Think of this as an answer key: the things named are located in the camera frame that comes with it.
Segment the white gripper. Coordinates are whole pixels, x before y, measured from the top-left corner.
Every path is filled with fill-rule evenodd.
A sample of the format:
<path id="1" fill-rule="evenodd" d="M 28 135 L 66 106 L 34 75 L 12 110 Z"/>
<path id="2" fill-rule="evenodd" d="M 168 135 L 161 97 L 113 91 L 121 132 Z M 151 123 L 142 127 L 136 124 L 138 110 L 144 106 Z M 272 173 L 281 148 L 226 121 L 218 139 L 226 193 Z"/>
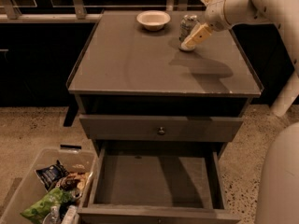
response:
<path id="1" fill-rule="evenodd" d="M 196 24 L 191 33 L 181 44 L 183 49 L 194 49 L 199 43 L 203 42 L 212 35 L 213 30 L 220 32 L 229 30 L 231 24 L 225 17 L 226 0 L 200 0 L 205 6 L 205 23 Z"/>

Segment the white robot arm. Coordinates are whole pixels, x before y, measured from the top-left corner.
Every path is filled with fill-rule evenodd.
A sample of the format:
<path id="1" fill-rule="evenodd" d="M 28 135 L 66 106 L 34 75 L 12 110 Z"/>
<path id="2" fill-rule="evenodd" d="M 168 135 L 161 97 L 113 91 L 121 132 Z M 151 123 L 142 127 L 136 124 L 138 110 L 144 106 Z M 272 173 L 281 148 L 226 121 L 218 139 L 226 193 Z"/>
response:
<path id="1" fill-rule="evenodd" d="M 206 6 L 204 22 L 183 39 L 190 49 L 212 32 L 237 24 L 272 23 L 278 30 L 294 67 L 280 99 L 288 108 L 298 92 L 299 0 L 201 0 Z M 285 128 L 268 148 L 263 162 L 254 224 L 299 224 L 299 123 Z"/>

